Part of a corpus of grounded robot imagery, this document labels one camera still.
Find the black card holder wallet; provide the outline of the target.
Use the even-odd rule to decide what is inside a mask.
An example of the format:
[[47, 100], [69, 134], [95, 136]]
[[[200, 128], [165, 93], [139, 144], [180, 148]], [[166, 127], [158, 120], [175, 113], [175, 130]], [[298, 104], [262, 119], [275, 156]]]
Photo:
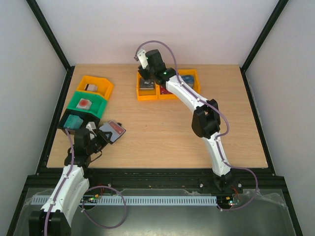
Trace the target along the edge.
[[100, 126], [99, 127], [99, 131], [111, 131], [112, 133], [113, 133], [113, 135], [112, 135], [112, 138], [111, 138], [111, 141], [113, 142], [113, 143], [115, 143], [123, 134], [125, 134], [125, 132], [126, 132], [126, 130], [125, 130], [125, 132], [122, 134], [122, 135], [119, 135], [118, 133], [116, 133], [115, 131], [114, 131], [114, 129], [108, 124], [108, 122], [106, 122], [106, 123], [104, 123], [102, 126]]

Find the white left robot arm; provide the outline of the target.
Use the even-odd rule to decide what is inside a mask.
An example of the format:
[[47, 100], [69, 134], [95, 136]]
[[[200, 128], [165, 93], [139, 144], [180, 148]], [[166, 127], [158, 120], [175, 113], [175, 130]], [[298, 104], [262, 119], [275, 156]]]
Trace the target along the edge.
[[90, 186], [87, 177], [91, 155], [114, 143], [114, 131], [80, 128], [74, 137], [65, 130], [70, 149], [61, 177], [46, 203], [28, 219], [31, 236], [69, 236], [76, 209]]

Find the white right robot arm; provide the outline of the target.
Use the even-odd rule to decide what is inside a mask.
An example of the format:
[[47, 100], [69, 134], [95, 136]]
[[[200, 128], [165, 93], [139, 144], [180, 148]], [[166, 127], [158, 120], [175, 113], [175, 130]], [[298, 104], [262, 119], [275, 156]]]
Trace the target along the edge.
[[139, 49], [135, 58], [140, 62], [139, 74], [153, 79], [179, 98], [192, 112], [191, 128], [201, 138], [212, 160], [214, 185], [219, 192], [226, 192], [232, 186], [232, 173], [220, 137], [220, 113], [216, 100], [206, 100], [182, 79], [177, 69], [167, 68], [159, 50]]

